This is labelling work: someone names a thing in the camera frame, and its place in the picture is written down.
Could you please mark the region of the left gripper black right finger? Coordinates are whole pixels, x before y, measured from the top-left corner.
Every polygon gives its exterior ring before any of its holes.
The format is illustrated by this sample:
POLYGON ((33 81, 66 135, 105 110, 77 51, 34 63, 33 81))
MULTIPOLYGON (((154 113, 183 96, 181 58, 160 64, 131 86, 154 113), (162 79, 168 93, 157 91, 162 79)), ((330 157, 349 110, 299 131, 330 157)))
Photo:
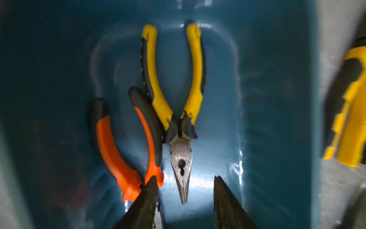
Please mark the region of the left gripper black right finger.
POLYGON ((214 178, 214 214, 219 229, 257 229, 224 180, 214 178))

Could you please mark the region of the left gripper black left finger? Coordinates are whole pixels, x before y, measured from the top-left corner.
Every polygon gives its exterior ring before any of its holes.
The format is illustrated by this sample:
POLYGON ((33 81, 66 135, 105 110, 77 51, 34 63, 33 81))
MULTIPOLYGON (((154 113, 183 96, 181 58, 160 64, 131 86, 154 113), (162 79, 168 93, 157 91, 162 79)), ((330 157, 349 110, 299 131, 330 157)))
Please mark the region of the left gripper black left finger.
POLYGON ((159 221, 156 221, 158 193, 157 178, 152 176, 128 212, 113 228, 158 229, 159 221))

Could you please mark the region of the orange long nose pliers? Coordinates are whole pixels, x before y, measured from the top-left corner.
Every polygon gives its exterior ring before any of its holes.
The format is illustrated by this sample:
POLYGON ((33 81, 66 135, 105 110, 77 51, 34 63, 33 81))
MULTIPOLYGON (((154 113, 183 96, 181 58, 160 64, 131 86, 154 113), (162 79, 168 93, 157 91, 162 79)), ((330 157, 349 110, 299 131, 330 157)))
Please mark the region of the orange long nose pliers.
POLYGON ((132 122, 141 121, 134 127, 138 131, 144 130, 146 140, 140 137, 133 140, 128 136, 115 140, 109 106, 101 97, 92 103, 90 128, 93 148, 115 178, 122 199, 134 202, 152 177, 157 178, 158 187, 163 186, 163 146, 160 124, 147 96, 133 86, 128 90, 128 97, 138 115, 132 122))

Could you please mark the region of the teal plastic storage box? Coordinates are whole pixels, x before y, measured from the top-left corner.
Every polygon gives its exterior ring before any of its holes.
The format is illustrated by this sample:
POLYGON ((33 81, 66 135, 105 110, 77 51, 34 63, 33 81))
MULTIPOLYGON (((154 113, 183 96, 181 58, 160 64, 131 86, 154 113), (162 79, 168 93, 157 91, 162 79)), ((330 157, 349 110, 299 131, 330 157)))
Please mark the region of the teal plastic storage box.
POLYGON ((143 27, 177 46, 202 31, 207 78, 182 205, 164 145, 167 229, 213 229, 220 176, 261 229, 319 225, 321 108, 315 1, 1 1, 1 164, 22 228, 111 229, 128 211, 92 147, 106 99, 113 137, 146 140, 143 27))

